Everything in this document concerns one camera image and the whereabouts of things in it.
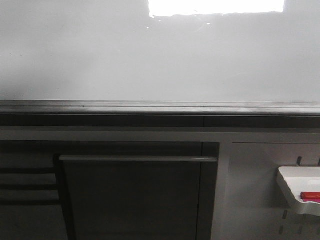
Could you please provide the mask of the white pegboard stand panel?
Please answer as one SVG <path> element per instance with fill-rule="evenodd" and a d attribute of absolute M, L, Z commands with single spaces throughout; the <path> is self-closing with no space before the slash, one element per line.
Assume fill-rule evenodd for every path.
<path fill-rule="evenodd" d="M 79 143 L 219 143 L 209 240 L 317 240 L 320 219 L 297 214 L 277 184 L 280 167 L 317 167 L 317 129 L 35 127 L 0 129 L 0 237 L 69 240 L 53 155 Z"/>

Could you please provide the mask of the white plastic marker tray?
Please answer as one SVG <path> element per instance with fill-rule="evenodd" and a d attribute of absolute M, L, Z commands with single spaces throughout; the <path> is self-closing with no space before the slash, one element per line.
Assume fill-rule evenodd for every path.
<path fill-rule="evenodd" d="M 320 168 L 310 166 L 281 166 L 276 181 L 291 209 L 300 215 L 320 215 L 320 199 L 304 200 L 302 192 L 320 191 Z"/>

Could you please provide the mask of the red marker in tray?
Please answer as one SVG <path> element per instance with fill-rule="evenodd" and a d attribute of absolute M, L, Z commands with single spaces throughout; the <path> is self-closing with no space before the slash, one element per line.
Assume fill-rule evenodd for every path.
<path fill-rule="evenodd" d="M 319 191 L 304 191 L 300 193 L 300 197 L 303 200 L 319 200 L 320 192 Z"/>

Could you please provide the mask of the pink marker in tray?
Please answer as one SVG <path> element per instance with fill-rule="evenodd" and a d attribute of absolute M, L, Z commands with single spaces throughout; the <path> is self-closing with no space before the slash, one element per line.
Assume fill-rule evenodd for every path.
<path fill-rule="evenodd" d="M 320 199 L 303 199 L 303 202 L 320 203 Z"/>

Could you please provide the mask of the dark rectangular frame with bar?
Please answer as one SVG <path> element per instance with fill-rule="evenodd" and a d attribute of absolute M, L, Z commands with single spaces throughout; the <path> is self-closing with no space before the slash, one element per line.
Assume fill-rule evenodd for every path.
<path fill-rule="evenodd" d="M 53 154 L 70 240 L 209 240 L 220 144 L 99 142 Z"/>

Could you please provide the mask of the white whiteboard with metal frame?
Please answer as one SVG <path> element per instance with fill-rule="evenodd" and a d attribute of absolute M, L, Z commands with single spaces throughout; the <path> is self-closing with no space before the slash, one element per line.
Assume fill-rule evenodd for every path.
<path fill-rule="evenodd" d="M 317 0 L 3 0 L 0 112 L 320 126 Z"/>

